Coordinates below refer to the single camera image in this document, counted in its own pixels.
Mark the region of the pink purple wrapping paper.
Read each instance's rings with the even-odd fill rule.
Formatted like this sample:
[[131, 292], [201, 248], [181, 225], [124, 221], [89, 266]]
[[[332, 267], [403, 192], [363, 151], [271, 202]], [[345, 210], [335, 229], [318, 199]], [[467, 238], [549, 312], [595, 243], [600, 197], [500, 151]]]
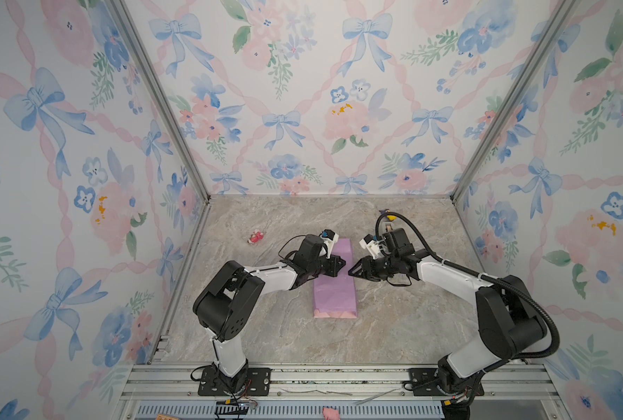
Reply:
[[346, 265], [336, 278], [324, 275], [313, 281], [313, 317], [355, 320], [358, 318], [358, 299], [355, 280], [348, 274], [355, 262], [351, 241], [340, 239], [332, 253], [341, 257]]

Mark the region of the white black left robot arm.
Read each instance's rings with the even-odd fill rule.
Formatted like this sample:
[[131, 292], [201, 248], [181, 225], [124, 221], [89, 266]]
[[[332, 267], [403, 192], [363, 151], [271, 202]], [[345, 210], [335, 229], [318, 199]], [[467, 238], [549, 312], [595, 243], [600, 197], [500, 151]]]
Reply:
[[198, 394], [240, 397], [254, 386], [258, 396], [265, 396], [266, 370], [249, 366], [241, 339], [241, 331], [260, 297], [293, 291], [322, 275], [336, 278], [346, 264], [338, 255], [322, 255], [302, 265], [290, 259], [261, 267], [226, 262], [192, 305], [192, 312], [207, 331], [214, 352], [213, 362], [203, 367], [197, 380]]

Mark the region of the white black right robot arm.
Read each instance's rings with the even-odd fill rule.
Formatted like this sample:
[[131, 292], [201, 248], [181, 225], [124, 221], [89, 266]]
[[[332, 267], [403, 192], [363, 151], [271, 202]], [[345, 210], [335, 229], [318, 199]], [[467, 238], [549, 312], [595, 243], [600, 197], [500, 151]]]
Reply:
[[463, 299], [476, 311], [478, 332], [437, 363], [436, 378], [410, 389], [436, 386], [444, 395], [476, 390], [481, 377], [512, 360], [542, 358], [558, 349], [556, 326], [516, 276], [495, 278], [420, 250], [363, 257], [349, 275], [372, 282], [395, 275], [436, 285]]

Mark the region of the red pink toy figure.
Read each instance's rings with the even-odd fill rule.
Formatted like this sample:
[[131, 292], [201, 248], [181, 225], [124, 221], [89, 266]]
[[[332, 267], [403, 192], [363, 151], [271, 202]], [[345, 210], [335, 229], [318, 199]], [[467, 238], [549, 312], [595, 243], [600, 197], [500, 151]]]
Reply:
[[264, 239], [264, 232], [259, 229], [254, 230], [248, 238], [248, 244], [255, 245]]

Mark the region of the pink object front edge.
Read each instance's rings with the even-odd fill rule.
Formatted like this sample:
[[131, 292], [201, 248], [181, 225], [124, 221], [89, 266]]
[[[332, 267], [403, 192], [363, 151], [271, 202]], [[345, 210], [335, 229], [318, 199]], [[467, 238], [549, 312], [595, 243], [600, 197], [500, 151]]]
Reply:
[[325, 420], [341, 420], [341, 414], [337, 409], [324, 407], [322, 415]]

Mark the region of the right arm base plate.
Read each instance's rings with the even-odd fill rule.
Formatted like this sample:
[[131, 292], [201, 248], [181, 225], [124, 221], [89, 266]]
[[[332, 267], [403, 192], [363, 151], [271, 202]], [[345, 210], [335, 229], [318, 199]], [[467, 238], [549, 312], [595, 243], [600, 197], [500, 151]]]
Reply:
[[481, 380], [484, 374], [479, 371], [460, 378], [446, 367], [413, 367], [408, 370], [409, 380], [402, 385], [415, 397], [470, 397], [472, 391], [476, 397], [483, 397], [485, 391]]

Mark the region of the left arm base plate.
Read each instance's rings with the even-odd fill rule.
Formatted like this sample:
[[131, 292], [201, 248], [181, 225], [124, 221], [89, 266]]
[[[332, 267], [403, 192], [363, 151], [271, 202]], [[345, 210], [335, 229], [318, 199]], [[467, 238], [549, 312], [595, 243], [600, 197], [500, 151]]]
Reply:
[[267, 397], [271, 387], [271, 369], [243, 367], [234, 377], [223, 374], [218, 367], [201, 367], [201, 376], [191, 379], [198, 383], [200, 397]]

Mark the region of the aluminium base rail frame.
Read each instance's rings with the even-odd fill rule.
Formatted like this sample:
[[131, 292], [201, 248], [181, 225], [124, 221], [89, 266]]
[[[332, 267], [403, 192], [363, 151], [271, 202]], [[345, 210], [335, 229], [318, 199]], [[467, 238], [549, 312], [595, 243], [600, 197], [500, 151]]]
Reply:
[[267, 397], [200, 397], [196, 364], [161, 363], [135, 367], [129, 374], [112, 418], [134, 419], [143, 402], [213, 401], [228, 406], [261, 401], [437, 401], [443, 419], [570, 419], [545, 367], [507, 364], [483, 376], [485, 395], [476, 397], [415, 397], [404, 388], [408, 370], [427, 365], [313, 365], [271, 364], [271, 387]]

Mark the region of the aluminium corner post right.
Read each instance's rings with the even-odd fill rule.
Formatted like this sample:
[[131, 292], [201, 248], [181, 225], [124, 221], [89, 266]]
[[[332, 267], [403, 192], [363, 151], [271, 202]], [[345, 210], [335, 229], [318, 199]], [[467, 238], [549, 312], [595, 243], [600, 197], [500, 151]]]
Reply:
[[514, 79], [514, 83], [509, 91], [507, 91], [495, 121], [490, 124], [486, 136], [481, 140], [474, 154], [472, 154], [467, 168], [463, 171], [460, 181], [451, 193], [451, 201], [454, 205], [463, 198], [465, 192], [470, 188], [474, 175], [476, 175], [486, 155], [493, 147], [493, 142], [497, 140], [509, 118], [513, 115], [514, 109], [523, 99], [523, 96], [526, 95], [534, 75], [544, 65], [547, 56], [563, 33], [578, 3], [579, 1], [574, 0], [563, 0], [555, 3], [555, 8], [546, 22], [539, 40], [533, 45], [525, 63], [523, 63], [523, 69]]

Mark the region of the aluminium corner post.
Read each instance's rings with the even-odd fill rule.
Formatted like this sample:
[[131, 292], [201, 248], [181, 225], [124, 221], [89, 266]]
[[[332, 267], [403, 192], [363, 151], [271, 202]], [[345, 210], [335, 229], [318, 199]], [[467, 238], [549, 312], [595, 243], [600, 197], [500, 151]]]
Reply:
[[143, 84], [145, 84], [147, 91], [152, 96], [152, 102], [159, 112], [164, 126], [166, 126], [166, 129], [168, 129], [169, 134], [171, 135], [171, 141], [173, 141], [173, 144], [180, 153], [181, 161], [189, 172], [190, 180], [197, 188], [199, 196], [201, 196], [201, 202], [204, 205], [208, 205], [210, 203], [210, 194], [208, 193], [208, 189], [206, 188], [205, 183], [201, 178], [199, 168], [194, 161], [192, 150], [183, 137], [180, 126], [173, 116], [171, 105], [164, 94], [165, 91], [159, 77], [156, 74], [152, 60], [150, 59], [148, 52], [146, 52], [145, 45], [141, 40], [138, 29], [132, 20], [126, 3], [121, 0], [106, 0], [105, 5], [111, 13], [118, 30], [122, 33], [124, 43], [126, 47], [129, 48], [129, 51], [133, 56], [133, 60], [142, 75]]
[[574, 0], [563, 0], [555, 3], [555, 8], [546, 22], [539, 40], [533, 45], [525, 63], [523, 63], [523, 69], [514, 79], [514, 83], [509, 91], [507, 91], [495, 121], [490, 124], [486, 136], [481, 140], [474, 154], [472, 154], [467, 168], [463, 171], [460, 181], [451, 193], [451, 201], [454, 205], [463, 198], [465, 192], [470, 188], [474, 175], [476, 175], [486, 155], [493, 147], [493, 142], [497, 140], [509, 118], [513, 115], [514, 109], [523, 99], [523, 96], [526, 95], [534, 75], [544, 65], [547, 56], [563, 33], [578, 3], [579, 1]]

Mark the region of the aluminium corner post left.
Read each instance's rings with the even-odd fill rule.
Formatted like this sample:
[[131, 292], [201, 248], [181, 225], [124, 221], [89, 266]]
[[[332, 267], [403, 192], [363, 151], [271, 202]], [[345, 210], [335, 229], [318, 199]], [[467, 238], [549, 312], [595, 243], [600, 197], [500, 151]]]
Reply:
[[199, 168], [194, 161], [192, 150], [183, 137], [180, 126], [173, 116], [171, 105], [164, 94], [165, 91], [159, 77], [156, 74], [152, 60], [150, 59], [148, 52], [146, 52], [145, 45], [141, 40], [138, 29], [132, 20], [126, 3], [121, 0], [106, 0], [105, 5], [111, 13], [118, 30], [122, 33], [124, 43], [126, 47], [129, 48], [129, 51], [133, 56], [133, 60], [142, 75], [143, 84], [145, 84], [147, 91], [152, 96], [152, 102], [159, 112], [164, 126], [166, 126], [166, 129], [168, 129], [169, 134], [171, 135], [171, 141], [173, 141], [173, 144], [180, 153], [181, 161], [189, 172], [190, 180], [197, 188], [199, 196], [201, 196], [201, 202], [204, 205], [208, 205], [210, 203], [210, 194], [208, 193], [208, 189], [206, 188], [205, 183], [201, 178]]

